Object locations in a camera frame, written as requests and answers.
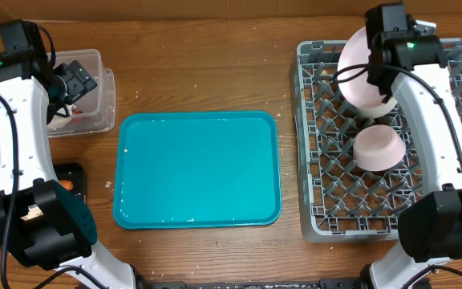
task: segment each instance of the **gray dish rack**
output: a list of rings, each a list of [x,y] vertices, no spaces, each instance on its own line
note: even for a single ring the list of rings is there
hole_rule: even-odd
[[[462,120],[462,39],[441,42]],[[365,119],[330,84],[345,43],[300,43],[290,68],[302,234],[310,242],[397,239],[397,217],[422,197],[418,157],[398,106],[378,119]],[[401,162],[383,173],[361,170],[352,158],[355,135],[373,124],[390,125],[407,147]]]

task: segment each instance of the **wooden table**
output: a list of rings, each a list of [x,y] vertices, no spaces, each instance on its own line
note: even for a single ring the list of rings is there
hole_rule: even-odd
[[[462,15],[417,18],[437,22],[440,37],[462,36]],[[104,66],[115,72],[115,128],[51,140],[55,163],[77,161],[87,171],[87,202],[99,240],[151,281],[319,280],[357,276],[365,264],[383,257],[393,242],[307,242],[301,235],[298,212],[289,66],[300,42],[348,39],[362,25],[360,17],[45,25],[57,51],[95,48]],[[273,225],[207,230],[124,230],[117,226],[111,214],[113,186],[106,188],[105,184],[115,179],[119,126],[127,116],[253,109],[265,110],[278,120],[283,204]],[[462,270],[462,260],[451,266]],[[21,267],[9,258],[13,288],[33,287],[51,273]],[[443,272],[432,276],[432,283],[439,288],[462,288],[462,279]],[[51,287],[75,284],[74,279],[62,277]]]

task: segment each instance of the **teal tray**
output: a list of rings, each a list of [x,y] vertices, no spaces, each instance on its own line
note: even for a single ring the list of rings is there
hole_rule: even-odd
[[[126,229],[268,225],[282,209],[266,112],[144,113],[120,128],[113,216]]]

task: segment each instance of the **clear plastic container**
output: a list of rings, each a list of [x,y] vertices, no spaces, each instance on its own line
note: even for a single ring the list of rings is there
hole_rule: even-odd
[[[97,88],[78,100],[67,119],[55,116],[48,125],[49,137],[74,136],[84,133],[107,132],[115,125],[116,87],[113,72],[104,67],[101,54],[94,49],[56,53],[56,63],[69,64],[74,60],[87,70],[97,83]]]

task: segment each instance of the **wooden tabletop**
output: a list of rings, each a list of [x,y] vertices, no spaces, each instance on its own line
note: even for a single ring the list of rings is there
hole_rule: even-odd
[[[442,38],[462,37],[462,14],[417,18],[437,22]],[[115,73],[116,126],[110,132],[51,140],[54,163],[77,161],[87,172],[87,203],[95,216],[99,240],[153,282],[358,276],[365,264],[383,257],[393,242],[307,242],[301,234],[298,212],[289,66],[300,42],[348,39],[363,21],[360,17],[320,17],[46,24],[57,51],[95,48],[104,66]],[[225,229],[119,227],[111,213],[113,186],[106,188],[105,184],[115,180],[119,126],[124,118],[138,112],[216,110],[265,110],[278,120],[282,175],[279,219],[271,226]],[[462,260],[451,266],[462,270]],[[8,278],[13,288],[33,287],[51,273],[24,268],[9,258]],[[74,279],[62,277],[50,287],[73,288],[75,284]],[[440,272],[432,276],[432,284],[436,288],[462,288],[462,279]]]

